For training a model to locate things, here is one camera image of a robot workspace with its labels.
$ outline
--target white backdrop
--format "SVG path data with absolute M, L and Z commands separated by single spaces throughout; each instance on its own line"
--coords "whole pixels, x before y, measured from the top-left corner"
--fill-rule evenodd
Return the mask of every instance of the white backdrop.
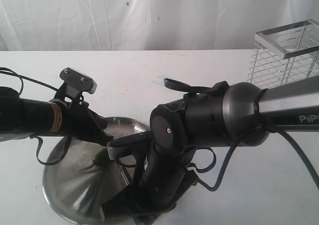
M 0 0 L 0 50 L 252 48 L 319 0 Z

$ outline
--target white tabletop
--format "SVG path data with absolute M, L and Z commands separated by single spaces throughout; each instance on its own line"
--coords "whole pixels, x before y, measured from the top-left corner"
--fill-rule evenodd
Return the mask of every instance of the white tabletop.
M 98 84 L 94 95 L 85 94 L 90 108 L 103 116 L 126 116 L 149 121 L 160 103 L 181 98 L 164 88 L 166 77 L 191 85 L 212 86 L 246 81 L 252 51 L 24 51 L 0 52 L 0 66 L 59 87 L 59 73 L 73 67 Z M 0 86 L 18 90 L 18 79 L 0 75 Z M 48 101 L 53 91 L 25 82 L 23 98 Z M 319 133 L 292 133 L 314 167 L 319 170 Z M 46 138 L 44 158 L 58 141 Z M 37 142 L 30 139 L 0 144 L 0 224 L 69 225 L 46 202 L 41 179 L 43 166 L 35 158 Z M 216 167 L 200 175 L 210 185 L 216 180 L 228 148 L 216 148 Z M 212 156 L 198 152 L 199 167 Z M 221 187 L 208 192 L 190 188 L 177 207 L 162 215 L 157 225 L 317 225 L 319 192 L 300 158 L 279 135 L 256 148 L 238 148 Z

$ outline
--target wire basket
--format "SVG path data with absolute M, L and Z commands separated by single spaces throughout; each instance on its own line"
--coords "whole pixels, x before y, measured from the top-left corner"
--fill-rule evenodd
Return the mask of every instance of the wire basket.
M 309 19 L 255 35 L 250 83 L 272 88 L 319 74 L 319 23 Z

